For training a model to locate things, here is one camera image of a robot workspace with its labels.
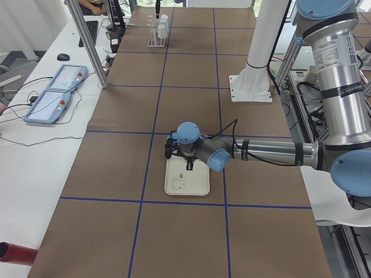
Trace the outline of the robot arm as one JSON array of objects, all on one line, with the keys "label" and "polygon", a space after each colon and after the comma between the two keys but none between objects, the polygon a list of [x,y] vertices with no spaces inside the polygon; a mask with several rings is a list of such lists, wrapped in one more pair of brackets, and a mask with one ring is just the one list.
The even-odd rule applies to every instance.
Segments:
[{"label": "robot arm", "polygon": [[165,144],[165,157],[180,156],[191,170],[201,160],[214,171],[230,159],[327,171],[344,192],[370,196],[370,120],[352,31],[358,23],[353,1],[298,1],[297,27],[312,48],[328,138],[313,143],[240,140],[207,136],[182,123]]}]

